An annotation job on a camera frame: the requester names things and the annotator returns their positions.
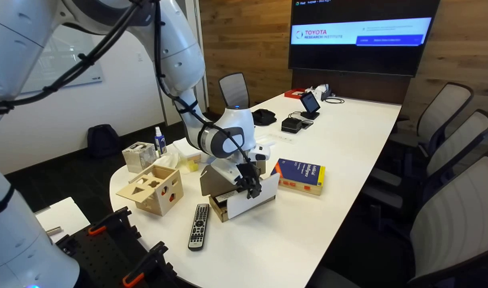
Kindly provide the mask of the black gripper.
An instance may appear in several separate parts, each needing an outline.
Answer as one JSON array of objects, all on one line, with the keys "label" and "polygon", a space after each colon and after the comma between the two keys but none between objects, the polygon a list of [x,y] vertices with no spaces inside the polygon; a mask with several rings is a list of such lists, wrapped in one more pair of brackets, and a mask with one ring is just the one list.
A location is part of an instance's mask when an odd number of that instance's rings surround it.
[{"label": "black gripper", "polygon": [[261,194],[259,175],[251,163],[238,165],[240,176],[235,181],[237,191],[248,192],[248,199],[256,199]]}]

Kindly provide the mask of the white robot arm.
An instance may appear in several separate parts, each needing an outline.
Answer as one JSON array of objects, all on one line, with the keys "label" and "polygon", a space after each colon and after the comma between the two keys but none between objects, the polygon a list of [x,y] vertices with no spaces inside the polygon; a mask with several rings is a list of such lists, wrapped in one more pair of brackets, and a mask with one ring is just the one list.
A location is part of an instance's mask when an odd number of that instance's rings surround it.
[{"label": "white robot arm", "polygon": [[[97,35],[101,42],[40,93],[24,98],[25,80],[61,26]],[[235,189],[257,197],[261,181],[249,159],[254,149],[251,114],[240,111],[229,123],[203,117],[193,87],[205,77],[205,59],[176,0],[0,0],[0,119],[75,80],[123,34],[131,34],[147,53],[158,90],[174,103],[190,144],[225,159],[237,173]]]}]

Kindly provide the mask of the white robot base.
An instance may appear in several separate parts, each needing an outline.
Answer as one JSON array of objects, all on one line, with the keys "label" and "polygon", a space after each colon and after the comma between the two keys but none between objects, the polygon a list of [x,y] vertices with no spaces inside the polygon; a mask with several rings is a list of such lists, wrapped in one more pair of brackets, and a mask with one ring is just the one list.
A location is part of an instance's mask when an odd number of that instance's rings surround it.
[{"label": "white robot base", "polygon": [[73,288],[80,266],[46,235],[0,173],[0,288]]}]

